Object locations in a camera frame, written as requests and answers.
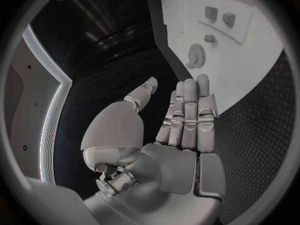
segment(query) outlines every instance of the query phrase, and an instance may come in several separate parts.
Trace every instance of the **robotic arm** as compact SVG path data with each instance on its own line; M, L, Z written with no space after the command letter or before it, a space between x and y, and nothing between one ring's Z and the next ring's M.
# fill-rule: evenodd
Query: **robotic arm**
M104 224L211 224L226 183L222 162L213 153L218 112L209 79L202 74L196 82L180 81L156 141L142 146L138 112L157 87L151 77L88 127L83 158L101 175L99 192L85 202Z

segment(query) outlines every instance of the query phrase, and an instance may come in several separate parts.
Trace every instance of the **led light strip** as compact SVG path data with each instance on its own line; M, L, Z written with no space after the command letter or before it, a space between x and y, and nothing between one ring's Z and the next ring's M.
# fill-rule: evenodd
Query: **led light strip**
M40 64L60 82L44 119L39 147L40 179L42 182L55 184L53 165L55 136L63 106L72 86L72 80L47 53L30 25L23 32L23 39Z

